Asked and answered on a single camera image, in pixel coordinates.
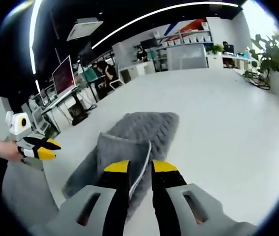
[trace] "white robot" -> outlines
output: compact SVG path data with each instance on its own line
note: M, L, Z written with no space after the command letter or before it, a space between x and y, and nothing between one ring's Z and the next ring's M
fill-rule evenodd
M18 114L7 112L6 123L10 137L16 141L18 151L24 157L34 157L42 161L51 160L56 157L53 151L61 149L54 140L32 132L29 117L25 112Z

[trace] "white cabinet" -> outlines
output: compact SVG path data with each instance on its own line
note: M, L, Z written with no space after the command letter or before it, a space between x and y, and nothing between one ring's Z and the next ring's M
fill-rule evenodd
M223 68L223 62L221 56L215 56L215 55L207 55L207 62L208 62L208 68L212 69L221 69Z
M132 66L124 67L121 69L121 72L125 70L128 70L130 79L133 80L139 76L155 73L155 66L152 61L147 61Z

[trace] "gray cloth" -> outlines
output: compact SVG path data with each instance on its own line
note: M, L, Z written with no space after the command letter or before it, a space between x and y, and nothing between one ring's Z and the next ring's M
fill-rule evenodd
M98 173L102 173L112 163L129 160L129 197L131 198L146 170L150 151L151 143L147 140L134 141L101 133L97 143Z
M127 114L107 134L133 141L150 141L151 152L146 170L136 187L128 210L128 219L140 205L151 186L151 160L164 160L179 124L175 113L137 112ZM95 147L67 180L63 193L73 196L86 185L96 185L101 175L98 171Z
M59 211L44 172L22 162L8 162L2 182L2 197L26 228L49 222Z

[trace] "ceiling light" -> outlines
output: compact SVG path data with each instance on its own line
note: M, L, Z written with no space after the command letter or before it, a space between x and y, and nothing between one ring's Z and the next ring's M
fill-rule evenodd
M99 42L97 42L93 47L92 49L96 48L99 44L101 44L103 41L105 41L106 39L108 39L109 37L111 37L112 35L116 34L117 32L119 32L120 30L126 28L127 26L137 22L137 21L140 21L148 16L151 16L151 15L154 15L154 14L157 14L159 12L162 12L162 11L166 11L166 10L170 10L170 9L174 9L174 8L178 8L178 7L184 7L184 6L193 6L193 5L209 5L209 4L213 4L213 5L225 5L225 6L233 6L233 7L238 7L237 4L232 4L232 3L226 3L226 2L217 2L217 1L201 1L201 2L190 2L190 3L183 3L183 4L178 4L178 5L174 5L174 6L169 6L169 7L166 7L166 8L162 8L162 9L159 9L157 11L153 11L151 13L148 13L146 15L143 15L141 17L138 17L136 18L135 20L132 20L131 22L128 22L127 24L119 27L118 29L116 29L115 31L113 31L112 33L110 33L109 35L105 36L103 39L101 39Z
M35 75L36 69L35 69L35 62L34 62L34 53L33 53L33 43L34 43L34 30L35 30L35 23L37 19L37 15L39 13L39 8L41 6L42 0L35 0L31 15L31 21L30 21L30 32L29 32L29 48L30 48L30 60L31 60L31 67L32 72Z
M39 82L37 80L35 81L35 85L36 85L36 89L39 91L39 93L41 93Z

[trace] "gray knit blanket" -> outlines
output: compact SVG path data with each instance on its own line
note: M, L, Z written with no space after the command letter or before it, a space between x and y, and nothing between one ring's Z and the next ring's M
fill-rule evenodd
M151 186L151 160L164 160L175 136L179 116L175 113L127 114L106 134L69 177L62 192L72 197L86 185L96 185L108 165L131 161L129 220Z

